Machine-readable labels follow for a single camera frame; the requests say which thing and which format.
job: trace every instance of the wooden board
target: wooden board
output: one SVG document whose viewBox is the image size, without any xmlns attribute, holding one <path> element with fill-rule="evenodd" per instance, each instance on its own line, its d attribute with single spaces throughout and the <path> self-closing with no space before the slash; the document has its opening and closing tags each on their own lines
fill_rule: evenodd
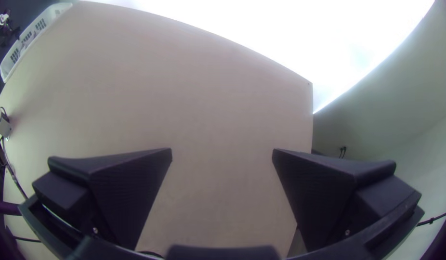
<svg viewBox="0 0 446 260">
<path fill-rule="evenodd" d="M 310 151 L 312 86 L 274 61 L 168 18 L 80 2 L 22 57 L 0 103 L 28 195 L 49 156 L 171 147 L 137 250 L 273 245 L 287 255 L 296 222 L 271 153 Z M 9 176 L 4 197 L 23 201 Z M 22 219 L 6 221 L 34 237 Z"/>
</svg>

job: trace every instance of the cable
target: cable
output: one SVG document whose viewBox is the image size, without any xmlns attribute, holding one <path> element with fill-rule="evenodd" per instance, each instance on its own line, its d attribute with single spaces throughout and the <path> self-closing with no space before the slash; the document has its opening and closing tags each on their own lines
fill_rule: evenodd
<svg viewBox="0 0 446 260">
<path fill-rule="evenodd" d="M 342 159 L 343 159 L 343 157 L 345 156 L 346 153 L 347 153 L 347 147 L 344 146 L 344 147 L 343 147 L 343 155 L 342 155 Z"/>
<path fill-rule="evenodd" d="M 5 108 L 1 106 L 0 109 L 3 110 L 3 113 L 5 113 L 5 116 L 8 117 L 8 114 L 6 113 Z"/>
<path fill-rule="evenodd" d="M 27 242 L 41 243 L 40 240 L 36 240 L 36 239 L 23 238 L 23 237 L 18 237 L 18 236 L 13 236 L 13 238 L 17 239 L 17 240 L 27 241 Z"/>
<path fill-rule="evenodd" d="M 0 140 L 1 140 L 1 146 L 3 148 L 3 155 L 4 155 L 4 159 L 5 159 L 4 166 L 8 168 L 8 171 L 11 174 L 11 178 L 13 179 L 14 184 L 16 184 L 17 188 L 21 192 L 22 196 L 25 199 L 29 199 L 29 197 L 27 197 L 26 193 L 24 192 L 24 190 L 22 189 L 21 185 L 19 184 L 19 181 L 16 178 L 16 174 L 14 173 L 13 168 L 10 165 L 10 161 L 8 160 L 8 156 L 6 155 L 5 139 L 3 138 L 3 136 L 0 138 Z"/>
<path fill-rule="evenodd" d="M 416 225 L 416 227 L 419 227 L 419 226 L 422 226 L 422 225 L 426 225 L 426 224 L 432 225 L 433 222 L 434 222 L 435 220 L 438 220 L 438 219 L 440 219 L 440 218 L 442 218 L 442 217 L 444 217 L 444 216 L 446 216 L 446 212 L 443 213 L 443 214 L 441 214 L 441 215 L 438 216 L 438 217 L 430 218 L 430 219 L 427 220 L 427 221 L 419 222 L 419 223 Z"/>
</svg>

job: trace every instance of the floor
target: floor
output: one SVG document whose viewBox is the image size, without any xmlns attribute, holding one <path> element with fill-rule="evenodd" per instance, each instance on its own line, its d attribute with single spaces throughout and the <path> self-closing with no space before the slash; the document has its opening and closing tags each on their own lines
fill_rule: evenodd
<svg viewBox="0 0 446 260">
<path fill-rule="evenodd" d="M 12 10 L 12 19 L 14 20 L 14 26 L 21 26 L 25 28 L 35 17 L 37 17 L 47 6 L 52 3 L 59 2 L 58 0 L 0 0 L 0 13 L 5 8 Z M 0 62 L 8 49 L 0 47 Z M 0 93 L 3 89 L 3 82 L 0 76 Z M 302 243 L 301 235 L 296 233 L 294 241 L 289 250 L 289 255 L 297 255 L 305 252 L 304 245 Z"/>
</svg>

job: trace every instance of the wall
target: wall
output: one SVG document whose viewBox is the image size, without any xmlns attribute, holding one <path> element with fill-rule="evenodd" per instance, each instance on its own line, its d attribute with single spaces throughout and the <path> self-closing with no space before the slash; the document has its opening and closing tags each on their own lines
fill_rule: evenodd
<svg viewBox="0 0 446 260">
<path fill-rule="evenodd" d="M 416 138 L 374 159 L 396 161 L 396 176 L 422 193 L 422 220 L 446 212 L 446 117 Z M 419 259 L 432 243 L 446 218 L 416 227 L 388 258 Z"/>
</svg>

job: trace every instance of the bright light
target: bright light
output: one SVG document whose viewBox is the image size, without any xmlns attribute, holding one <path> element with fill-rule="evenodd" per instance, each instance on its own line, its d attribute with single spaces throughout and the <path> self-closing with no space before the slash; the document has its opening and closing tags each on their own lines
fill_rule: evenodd
<svg viewBox="0 0 446 260">
<path fill-rule="evenodd" d="M 313 83 L 314 113 L 349 90 L 416 27 L 433 0 L 93 0 L 223 36 Z"/>
</svg>

